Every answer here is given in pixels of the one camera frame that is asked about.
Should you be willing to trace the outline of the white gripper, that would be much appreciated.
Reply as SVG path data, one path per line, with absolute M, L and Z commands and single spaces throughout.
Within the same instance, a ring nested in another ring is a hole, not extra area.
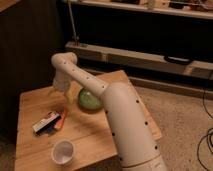
M 57 71 L 53 79 L 53 87 L 60 92 L 65 92 L 64 96 L 67 99 L 68 103 L 72 104 L 74 98 L 72 92 L 68 91 L 70 88 L 70 78 L 67 74 Z

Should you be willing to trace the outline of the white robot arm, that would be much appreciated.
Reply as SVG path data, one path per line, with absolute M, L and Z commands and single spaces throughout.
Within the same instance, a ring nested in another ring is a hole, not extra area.
M 54 54 L 51 63 L 55 68 L 56 90 L 67 91 L 71 80 L 75 80 L 102 102 L 122 171 L 168 171 L 141 100 L 129 84 L 107 83 L 79 68 L 73 52 Z

